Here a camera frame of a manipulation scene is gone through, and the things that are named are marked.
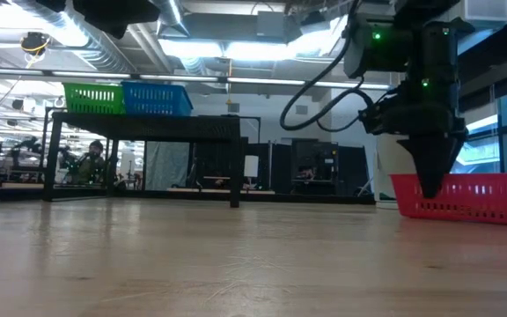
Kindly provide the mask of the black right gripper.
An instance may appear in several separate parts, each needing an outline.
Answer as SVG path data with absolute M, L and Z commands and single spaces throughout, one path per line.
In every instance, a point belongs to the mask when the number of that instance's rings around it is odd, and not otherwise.
M 414 161 L 423 197 L 436 197 L 468 136 L 464 119 L 457 116 L 460 81 L 456 78 L 450 82 L 447 102 L 417 101 L 411 104 L 404 100 L 409 96 L 406 85 L 407 82 L 403 81 L 385 93 L 392 98 L 381 97 L 377 101 L 358 90 L 358 96 L 366 104 L 364 110 L 358 111 L 358 120 L 368 134 L 410 136 L 399 140 L 398 144 L 409 152 Z M 430 141 L 423 136 L 439 136 L 432 171 L 428 153 Z

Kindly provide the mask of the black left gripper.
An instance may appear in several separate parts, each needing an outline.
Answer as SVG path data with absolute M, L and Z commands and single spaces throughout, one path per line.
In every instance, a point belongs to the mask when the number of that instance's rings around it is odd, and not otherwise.
M 149 0 L 73 0 L 84 21 L 121 39 L 129 25 L 157 21 L 161 10 Z

